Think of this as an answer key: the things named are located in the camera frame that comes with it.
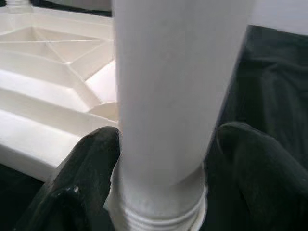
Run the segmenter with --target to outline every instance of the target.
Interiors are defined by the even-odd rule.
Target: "white pipe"
[[[28,13],[31,12],[29,0],[6,0],[6,6],[9,13]]]
[[[114,0],[123,154],[107,206],[117,231],[202,223],[194,221],[205,208],[202,161],[252,6]]]

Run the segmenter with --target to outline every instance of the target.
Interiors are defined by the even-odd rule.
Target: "black fabric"
[[[100,15],[100,16],[107,16],[111,17],[112,12],[110,11],[98,11],[98,10],[85,10],[82,8],[78,7],[72,7],[69,5],[61,5],[61,4],[56,4],[51,1],[44,1],[44,0],[31,0],[31,4],[33,6],[37,7],[43,7],[43,8],[50,8],[50,9],[56,9],[56,10],[61,10],[61,11],[73,11],[77,13],[89,13],[89,14],[95,14],[95,15]]]
[[[0,231],[11,230],[43,182],[0,165]]]

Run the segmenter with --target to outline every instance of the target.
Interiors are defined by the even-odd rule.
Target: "white plastic base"
[[[8,3],[0,7],[0,164],[45,181],[83,136],[117,127],[113,20]]]

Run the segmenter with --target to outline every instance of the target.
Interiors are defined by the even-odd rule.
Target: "white wall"
[[[258,0],[251,23],[308,35],[308,0]]]
[[[88,10],[111,10],[111,0],[51,1]],[[308,0],[257,0],[251,24],[308,35]]]

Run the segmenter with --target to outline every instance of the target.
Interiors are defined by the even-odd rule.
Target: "white plastic part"
[[[109,213],[117,231],[188,231],[202,222],[202,161],[253,0],[113,6],[123,154]]]
[[[5,0],[10,13],[28,13],[31,12],[29,0]]]
[[[112,19],[3,8],[0,163],[45,181],[83,136],[117,127]]]

